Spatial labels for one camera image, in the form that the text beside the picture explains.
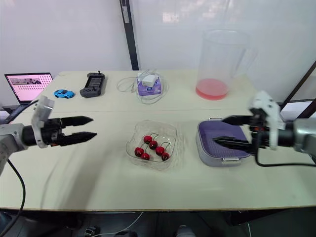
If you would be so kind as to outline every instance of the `pink liquid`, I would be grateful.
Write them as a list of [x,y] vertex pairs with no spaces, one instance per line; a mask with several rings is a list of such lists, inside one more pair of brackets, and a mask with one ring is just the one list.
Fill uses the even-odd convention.
[[228,92],[228,86],[217,79],[202,79],[197,83],[196,93],[208,100],[223,99]]

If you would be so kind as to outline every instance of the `black game controller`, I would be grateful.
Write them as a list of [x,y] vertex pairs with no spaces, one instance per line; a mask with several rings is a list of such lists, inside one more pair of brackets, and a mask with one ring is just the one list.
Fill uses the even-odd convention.
[[88,81],[83,89],[80,90],[80,95],[85,98],[96,97],[101,94],[101,89],[105,76],[103,73],[88,73]]

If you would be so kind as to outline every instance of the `purple container lid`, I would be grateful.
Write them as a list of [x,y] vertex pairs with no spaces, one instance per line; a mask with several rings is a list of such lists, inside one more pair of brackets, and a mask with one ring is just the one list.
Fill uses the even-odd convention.
[[229,149],[213,141],[213,138],[220,136],[247,140],[240,126],[230,125],[222,121],[208,120],[198,125],[198,133],[204,151],[214,158],[245,158],[249,156],[247,152]]

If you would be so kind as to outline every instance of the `toy car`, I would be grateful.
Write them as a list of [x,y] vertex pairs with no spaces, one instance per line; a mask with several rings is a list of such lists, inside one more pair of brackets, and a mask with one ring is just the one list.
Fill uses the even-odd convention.
[[72,98],[74,97],[74,93],[71,90],[56,90],[54,92],[55,97],[59,98]]

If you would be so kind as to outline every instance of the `charger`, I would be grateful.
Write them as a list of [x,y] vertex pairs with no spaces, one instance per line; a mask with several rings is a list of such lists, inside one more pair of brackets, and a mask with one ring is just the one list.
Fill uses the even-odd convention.
[[147,75],[144,78],[140,78],[140,81],[142,82],[143,86],[153,87],[158,78],[158,75]]

